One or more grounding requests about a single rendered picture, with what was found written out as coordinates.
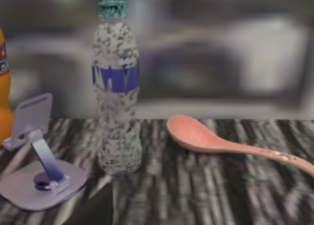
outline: pink ladle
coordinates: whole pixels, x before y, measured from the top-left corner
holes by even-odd
[[[205,125],[189,116],[170,117],[167,128],[175,142],[191,151],[203,153],[230,152],[262,156],[296,166],[314,176],[314,165],[300,157],[275,150],[229,142],[218,137]]]

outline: phone stand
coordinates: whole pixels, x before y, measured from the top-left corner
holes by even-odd
[[[24,210],[52,208],[77,193],[87,180],[82,169],[56,160],[44,140],[51,108],[51,94],[21,102],[14,111],[12,136],[2,143],[9,151],[31,145],[39,159],[0,182],[0,194]]]

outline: orange soda bottle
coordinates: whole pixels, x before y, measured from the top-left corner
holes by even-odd
[[[4,35],[0,28],[0,146],[11,137],[13,113],[9,105],[11,76],[6,57]]]

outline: water bottle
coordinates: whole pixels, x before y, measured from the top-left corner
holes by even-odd
[[[3,140],[11,137],[13,113],[9,105],[11,76],[6,57],[3,32],[0,28],[0,146]]]
[[[109,175],[127,174],[141,164],[136,119],[139,56],[126,22],[124,1],[99,3],[100,22],[92,46],[93,88],[99,114],[98,162]]]

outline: round base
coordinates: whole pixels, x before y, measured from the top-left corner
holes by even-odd
[[[59,194],[35,189],[33,179],[44,169],[39,161],[10,174],[0,182],[0,194],[13,205],[28,211],[42,211],[63,203],[75,195],[86,183],[86,173],[65,161],[57,160],[63,173],[70,178],[70,186]]]

